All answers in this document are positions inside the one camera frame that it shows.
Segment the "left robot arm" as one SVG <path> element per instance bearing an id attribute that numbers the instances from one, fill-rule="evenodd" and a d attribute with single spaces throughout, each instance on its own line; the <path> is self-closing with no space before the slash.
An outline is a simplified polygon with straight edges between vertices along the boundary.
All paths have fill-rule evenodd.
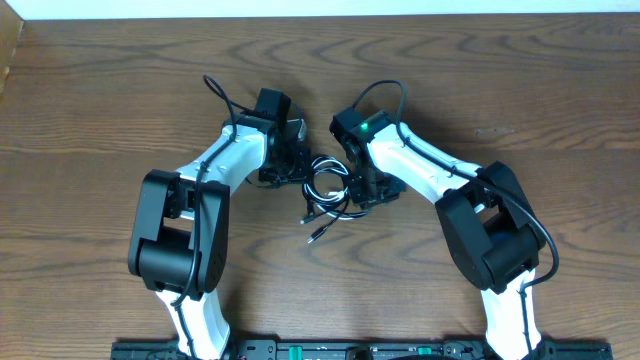
<path id="1" fill-rule="evenodd" d="M 146 174 L 128 254 L 128 269 L 165 304 L 190 359 L 222 359 L 231 327 L 217 286 L 229 242 L 233 193 L 251 173 L 266 188 L 304 182 L 310 167 L 306 124 L 288 116 L 281 91 L 261 89 L 256 104 L 230 115 L 220 137 L 174 170 Z"/>

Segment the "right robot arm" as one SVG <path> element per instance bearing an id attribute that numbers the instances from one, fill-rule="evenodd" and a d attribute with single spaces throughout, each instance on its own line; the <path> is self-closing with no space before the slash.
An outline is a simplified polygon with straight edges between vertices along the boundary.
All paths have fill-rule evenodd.
<path id="1" fill-rule="evenodd" d="M 329 130 L 360 171 L 398 180 L 435 206 L 454 264 L 481 292 L 487 345 L 501 359 L 533 358 L 542 338 L 532 288 L 549 234 L 513 171 L 459 160 L 385 111 L 366 118 L 348 107 Z"/>

